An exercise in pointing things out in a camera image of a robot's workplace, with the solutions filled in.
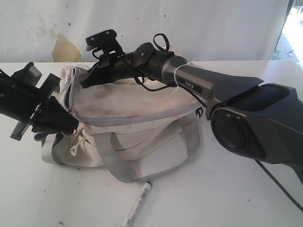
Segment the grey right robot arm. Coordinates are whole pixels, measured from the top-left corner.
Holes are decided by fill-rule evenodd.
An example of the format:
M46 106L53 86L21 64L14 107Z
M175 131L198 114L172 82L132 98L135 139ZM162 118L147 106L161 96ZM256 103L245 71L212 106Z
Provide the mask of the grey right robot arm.
M206 118L228 151L256 161L284 164L303 177L303 104L293 87L264 84L256 77L226 75L189 66L169 46L143 43L125 53L118 44L89 44L98 62L84 88L144 76L180 86L205 100Z

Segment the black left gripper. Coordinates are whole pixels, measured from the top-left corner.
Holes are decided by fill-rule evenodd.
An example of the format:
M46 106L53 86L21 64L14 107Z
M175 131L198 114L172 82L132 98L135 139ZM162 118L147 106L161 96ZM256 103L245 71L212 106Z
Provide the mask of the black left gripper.
M78 120L66 111L51 93L59 85L60 79L49 74L40 88L19 79L12 78L9 87L9 117L18 121L11 138L20 141L29 125L33 133L54 134L74 131ZM32 121L40 107L37 121Z

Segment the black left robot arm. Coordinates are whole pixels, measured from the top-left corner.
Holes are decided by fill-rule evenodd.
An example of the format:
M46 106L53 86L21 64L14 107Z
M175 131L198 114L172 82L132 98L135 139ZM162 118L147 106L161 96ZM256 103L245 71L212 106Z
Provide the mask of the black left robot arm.
M60 78L49 74L40 88L33 79L19 79L0 72L0 113L18 121L11 138L20 141L32 126L32 132L73 133L79 121L52 95Z

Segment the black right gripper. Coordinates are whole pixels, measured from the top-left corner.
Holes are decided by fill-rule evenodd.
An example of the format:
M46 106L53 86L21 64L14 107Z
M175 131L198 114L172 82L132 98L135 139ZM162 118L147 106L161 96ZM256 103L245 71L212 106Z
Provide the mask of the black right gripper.
M80 82L83 88L89 88L96 85L113 83L121 79L139 78L140 82L145 82L146 77L136 72L131 64L133 54L123 54L121 57L113 55L109 59L109 65L105 65L105 57L102 57L89 69L89 75Z

